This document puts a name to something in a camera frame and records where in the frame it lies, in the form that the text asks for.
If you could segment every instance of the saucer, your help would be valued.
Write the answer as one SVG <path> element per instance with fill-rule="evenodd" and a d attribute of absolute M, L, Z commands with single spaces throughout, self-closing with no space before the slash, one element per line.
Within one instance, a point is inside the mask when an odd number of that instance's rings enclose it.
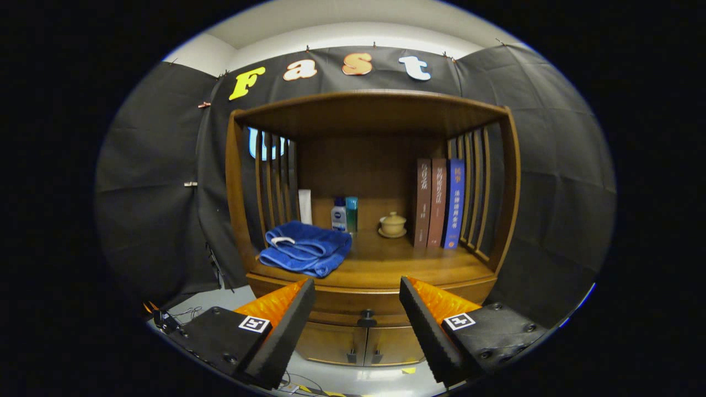
<path fill-rule="evenodd" d="M 396 239 L 398 237 L 402 237 L 407 234 L 407 229 L 402 229 L 402 232 L 397 233 L 396 235 L 388 235 L 387 233 L 383 232 L 383 228 L 380 227 L 378 229 L 378 233 L 380 233 L 380 236 L 387 237 L 388 239 Z"/>

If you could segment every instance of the cabinet door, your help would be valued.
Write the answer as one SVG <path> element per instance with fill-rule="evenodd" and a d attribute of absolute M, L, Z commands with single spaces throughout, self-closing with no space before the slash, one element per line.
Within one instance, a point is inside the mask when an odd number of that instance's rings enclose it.
<path fill-rule="evenodd" d="M 297 343 L 297 352 L 313 361 L 340 365 L 363 365 L 367 330 L 307 322 Z"/>
<path fill-rule="evenodd" d="M 424 359 L 411 326 L 369 328 L 366 366 L 416 364 Z"/>

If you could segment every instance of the blue book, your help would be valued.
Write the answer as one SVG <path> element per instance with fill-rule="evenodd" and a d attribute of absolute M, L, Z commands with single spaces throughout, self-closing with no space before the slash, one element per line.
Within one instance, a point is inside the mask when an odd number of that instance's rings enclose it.
<path fill-rule="evenodd" d="M 448 161 L 448 194 L 446 195 L 446 229 L 443 236 L 445 249 L 456 249 L 461 235 L 463 217 L 463 194 L 465 188 L 465 165 L 463 160 Z"/>

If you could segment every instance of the folded towel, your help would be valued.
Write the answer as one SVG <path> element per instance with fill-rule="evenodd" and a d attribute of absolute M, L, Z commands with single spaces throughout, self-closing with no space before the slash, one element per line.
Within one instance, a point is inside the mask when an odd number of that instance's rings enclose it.
<path fill-rule="evenodd" d="M 306 261 L 330 256 L 335 250 L 351 240 L 351 236 L 347 233 L 326 230 L 293 220 L 265 233 L 265 239 L 270 246 L 286 255 Z"/>
<path fill-rule="evenodd" d="M 267 232 L 270 247 L 260 253 L 260 262 L 323 278 L 335 270 L 350 251 L 349 234 L 324 230 L 292 221 Z"/>

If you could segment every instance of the floor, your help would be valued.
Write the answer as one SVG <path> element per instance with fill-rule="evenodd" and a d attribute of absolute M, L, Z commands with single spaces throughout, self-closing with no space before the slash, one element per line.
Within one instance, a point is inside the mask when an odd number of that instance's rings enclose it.
<path fill-rule="evenodd" d="M 187 312 L 189 309 L 201 307 L 202 310 L 207 310 L 214 306 L 236 309 L 253 300 L 255 300 L 255 295 L 249 286 L 235 290 L 221 289 L 196 294 L 173 307 L 169 313 L 178 315 L 186 312 L 177 317 L 178 320 L 185 323 L 191 318 L 191 312 Z M 152 320 L 149 321 L 149 324 L 155 326 Z M 434 381 L 426 361 L 416 365 L 351 368 L 308 361 L 294 352 L 287 365 L 287 372 L 292 384 L 304 386 L 308 390 L 315 389 L 327 392 L 326 394 L 316 391 L 307 393 L 306 389 L 297 391 L 297 393 L 307 396 L 430 397 L 446 391 L 443 384 Z M 274 396 L 293 396 L 291 393 L 279 390 L 270 393 Z"/>

